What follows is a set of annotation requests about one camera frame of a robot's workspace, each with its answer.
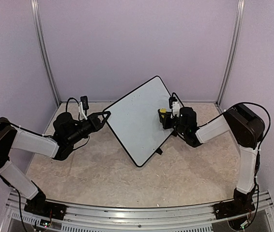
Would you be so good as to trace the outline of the yellow whiteboard eraser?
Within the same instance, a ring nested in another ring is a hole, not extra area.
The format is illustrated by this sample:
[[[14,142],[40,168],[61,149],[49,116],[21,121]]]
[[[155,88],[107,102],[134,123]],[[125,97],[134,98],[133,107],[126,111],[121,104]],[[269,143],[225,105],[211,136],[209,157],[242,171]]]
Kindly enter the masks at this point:
[[[166,109],[165,108],[161,108],[161,109],[158,110],[158,112],[160,112],[160,113],[166,113]]]

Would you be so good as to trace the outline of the black framed whiteboard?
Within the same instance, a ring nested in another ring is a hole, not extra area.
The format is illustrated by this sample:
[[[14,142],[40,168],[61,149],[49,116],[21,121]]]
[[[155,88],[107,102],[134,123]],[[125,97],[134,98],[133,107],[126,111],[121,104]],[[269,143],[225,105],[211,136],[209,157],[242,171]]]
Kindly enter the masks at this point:
[[[172,134],[159,121],[158,110],[169,108],[171,94],[160,76],[138,86],[103,111],[107,125],[137,167],[142,167]]]

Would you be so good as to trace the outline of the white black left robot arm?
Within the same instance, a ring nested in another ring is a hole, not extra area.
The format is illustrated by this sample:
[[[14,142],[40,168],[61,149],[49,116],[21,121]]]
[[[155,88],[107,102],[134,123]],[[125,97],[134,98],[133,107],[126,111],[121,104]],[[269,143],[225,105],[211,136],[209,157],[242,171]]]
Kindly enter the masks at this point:
[[[55,131],[51,136],[22,128],[5,117],[0,118],[0,178],[27,199],[26,211],[35,210],[45,215],[50,205],[46,195],[10,160],[11,149],[63,161],[76,150],[75,144],[102,129],[110,115],[110,111],[97,112],[78,121],[69,112],[61,113],[53,123]]]

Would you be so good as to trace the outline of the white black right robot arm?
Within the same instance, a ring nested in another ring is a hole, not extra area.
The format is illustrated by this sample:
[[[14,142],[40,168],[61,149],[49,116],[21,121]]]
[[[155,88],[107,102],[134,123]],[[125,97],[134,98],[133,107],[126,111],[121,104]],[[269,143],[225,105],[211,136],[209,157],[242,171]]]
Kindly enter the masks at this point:
[[[208,123],[199,126],[197,113],[191,107],[180,107],[177,101],[170,111],[158,109],[163,129],[172,129],[189,146],[196,148],[229,132],[235,139],[241,159],[240,173],[234,190],[230,211],[239,215],[252,204],[257,187],[256,176],[260,165],[260,145],[264,138],[265,123],[245,103],[238,103]]]

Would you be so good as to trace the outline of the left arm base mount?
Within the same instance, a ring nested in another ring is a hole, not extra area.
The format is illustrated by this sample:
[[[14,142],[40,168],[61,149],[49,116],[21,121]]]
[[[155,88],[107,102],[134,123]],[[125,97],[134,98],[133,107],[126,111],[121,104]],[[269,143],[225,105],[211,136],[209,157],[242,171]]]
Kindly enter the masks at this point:
[[[50,219],[63,220],[67,206],[61,203],[53,203],[45,200],[27,200],[24,206],[26,212],[47,217]]]

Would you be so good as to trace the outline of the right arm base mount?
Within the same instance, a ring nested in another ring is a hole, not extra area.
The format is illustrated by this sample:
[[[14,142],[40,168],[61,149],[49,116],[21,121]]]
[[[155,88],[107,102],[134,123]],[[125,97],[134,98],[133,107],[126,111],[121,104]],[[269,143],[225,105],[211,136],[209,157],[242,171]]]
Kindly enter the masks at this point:
[[[255,210],[253,203],[249,203],[245,206],[242,203],[237,203],[234,200],[228,202],[219,202],[213,206],[215,218],[223,219],[234,217],[242,214],[246,214]]]

